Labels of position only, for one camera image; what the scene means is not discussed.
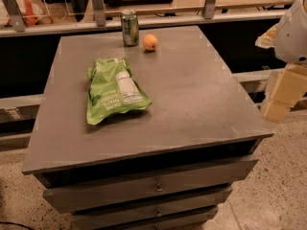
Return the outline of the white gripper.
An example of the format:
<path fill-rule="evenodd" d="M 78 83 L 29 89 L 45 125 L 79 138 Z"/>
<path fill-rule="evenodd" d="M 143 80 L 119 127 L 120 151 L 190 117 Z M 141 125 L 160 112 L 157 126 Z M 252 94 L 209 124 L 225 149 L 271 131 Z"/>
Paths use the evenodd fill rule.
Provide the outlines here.
<path fill-rule="evenodd" d="M 269 49 L 287 64 L 268 83 L 266 104 L 262 107 L 265 120 L 279 123 L 307 93 L 307 0 L 295 0 L 279 20 L 258 36 L 255 45 Z"/>

